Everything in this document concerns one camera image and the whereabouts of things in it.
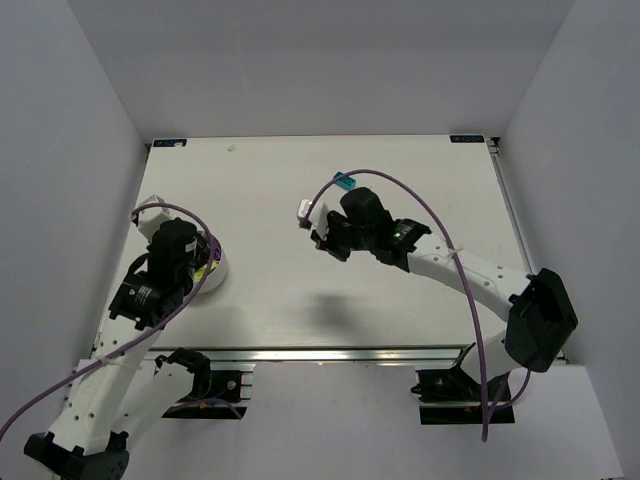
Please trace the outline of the purple lego brick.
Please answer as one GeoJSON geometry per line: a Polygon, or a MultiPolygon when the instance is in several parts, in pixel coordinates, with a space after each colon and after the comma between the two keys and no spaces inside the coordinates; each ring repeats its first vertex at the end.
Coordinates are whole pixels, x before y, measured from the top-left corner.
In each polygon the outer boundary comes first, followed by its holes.
{"type": "Polygon", "coordinates": [[[219,243],[214,243],[212,246],[212,252],[215,262],[219,262],[222,257],[222,249],[219,243]]]}

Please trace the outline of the lime long lego brick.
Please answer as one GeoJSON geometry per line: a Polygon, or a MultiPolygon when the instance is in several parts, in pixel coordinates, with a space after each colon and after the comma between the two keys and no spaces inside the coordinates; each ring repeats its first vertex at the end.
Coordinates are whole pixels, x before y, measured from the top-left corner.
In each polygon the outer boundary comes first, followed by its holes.
{"type": "Polygon", "coordinates": [[[194,282],[195,283],[199,283],[202,281],[203,278],[206,278],[208,275],[207,270],[205,267],[202,267],[201,269],[197,270],[194,274],[194,282]]]}

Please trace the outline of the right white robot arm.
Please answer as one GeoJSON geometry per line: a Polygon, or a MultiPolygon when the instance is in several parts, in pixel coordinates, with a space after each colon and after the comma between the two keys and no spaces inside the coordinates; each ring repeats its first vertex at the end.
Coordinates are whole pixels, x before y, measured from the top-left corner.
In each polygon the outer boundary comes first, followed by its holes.
{"type": "Polygon", "coordinates": [[[428,226],[393,218],[365,187],[346,193],[340,205],[335,211],[325,203],[300,203],[300,225],[310,230],[317,249],[340,261],[366,251],[385,265],[472,295],[505,322],[504,330],[482,346],[466,348],[456,360],[463,378],[492,380],[519,367],[544,373],[575,331],[577,315],[554,271],[527,274],[456,252],[428,226]]]}

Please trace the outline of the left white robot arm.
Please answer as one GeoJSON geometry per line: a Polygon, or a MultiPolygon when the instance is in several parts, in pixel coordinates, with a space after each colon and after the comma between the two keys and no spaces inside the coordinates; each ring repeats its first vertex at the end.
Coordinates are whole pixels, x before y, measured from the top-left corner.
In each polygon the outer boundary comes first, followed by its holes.
{"type": "Polygon", "coordinates": [[[179,400],[208,387],[210,362],[179,348],[158,373],[125,397],[167,322],[202,289],[218,242],[207,228],[176,218],[142,224],[144,254],[129,266],[107,309],[92,364],[62,413],[24,446],[27,457],[62,479],[119,479],[134,443],[179,400]]]}

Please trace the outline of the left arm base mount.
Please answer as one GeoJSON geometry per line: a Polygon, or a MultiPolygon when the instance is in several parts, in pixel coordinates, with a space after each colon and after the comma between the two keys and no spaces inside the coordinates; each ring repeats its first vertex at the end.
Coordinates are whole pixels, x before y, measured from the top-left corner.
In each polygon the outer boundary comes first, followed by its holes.
{"type": "Polygon", "coordinates": [[[170,419],[241,420],[252,395],[253,373],[211,370],[196,380],[192,391],[163,415],[170,419]]]}

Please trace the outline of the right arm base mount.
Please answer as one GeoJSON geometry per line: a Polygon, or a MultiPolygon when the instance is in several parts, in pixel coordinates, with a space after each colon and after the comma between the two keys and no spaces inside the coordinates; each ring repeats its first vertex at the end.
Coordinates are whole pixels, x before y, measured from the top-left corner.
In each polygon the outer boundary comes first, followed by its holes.
{"type": "Polygon", "coordinates": [[[417,370],[416,380],[421,425],[482,425],[481,386],[459,368],[417,370]]]}

